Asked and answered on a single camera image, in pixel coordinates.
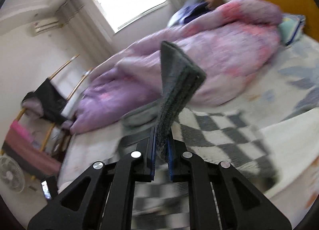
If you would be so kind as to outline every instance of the white bedsheet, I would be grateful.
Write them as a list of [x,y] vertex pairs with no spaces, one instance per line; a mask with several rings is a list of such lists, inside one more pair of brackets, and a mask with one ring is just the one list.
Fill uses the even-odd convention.
[[261,130],[279,170],[265,195],[295,227],[319,194],[319,108]]
[[58,188],[74,181],[92,163],[110,159],[123,137],[120,122],[89,133],[74,135],[60,170]]

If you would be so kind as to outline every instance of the blue pillowcase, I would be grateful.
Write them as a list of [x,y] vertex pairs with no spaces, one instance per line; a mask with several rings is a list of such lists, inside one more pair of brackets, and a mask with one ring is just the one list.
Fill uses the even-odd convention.
[[202,2],[204,2],[204,0],[187,0],[183,7],[171,17],[170,21],[167,24],[167,27],[179,25],[179,21],[184,16],[185,8]]
[[303,15],[283,14],[282,23],[278,26],[281,34],[281,41],[288,46],[298,41],[303,34],[306,17]]

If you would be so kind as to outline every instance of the purple comforter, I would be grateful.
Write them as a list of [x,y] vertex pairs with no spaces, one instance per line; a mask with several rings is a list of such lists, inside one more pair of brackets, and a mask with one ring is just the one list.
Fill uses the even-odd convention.
[[[71,131],[84,133],[107,126],[158,98],[162,41],[177,44],[207,73],[192,104],[216,106],[231,100],[277,51],[280,36],[276,26],[281,19],[279,7],[272,3],[232,0],[187,25],[166,28],[133,43],[93,71],[94,81],[79,104]],[[101,96],[107,96],[104,105]]]

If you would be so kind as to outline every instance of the fan grille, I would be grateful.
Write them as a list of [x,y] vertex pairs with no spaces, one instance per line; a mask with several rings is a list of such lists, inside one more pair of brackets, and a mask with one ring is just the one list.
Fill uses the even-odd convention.
[[18,163],[9,156],[0,157],[0,178],[15,192],[22,192],[25,186],[23,171]]

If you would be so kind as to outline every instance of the gray cloth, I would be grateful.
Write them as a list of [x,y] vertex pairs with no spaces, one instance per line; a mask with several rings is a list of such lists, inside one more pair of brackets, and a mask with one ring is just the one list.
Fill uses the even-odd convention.
[[206,79],[205,72],[199,68],[175,44],[162,42],[162,101],[156,124],[157,155],[166,161],[166,137],[171,126]]
[[275,184],[277,170],[262,134],[239,110],[211,114],[184,108],[172,133],[207,162],[229,161],[262,192]]
[[121,118],[123,134],[132,135],[156,125],[160,100],[137,108]]

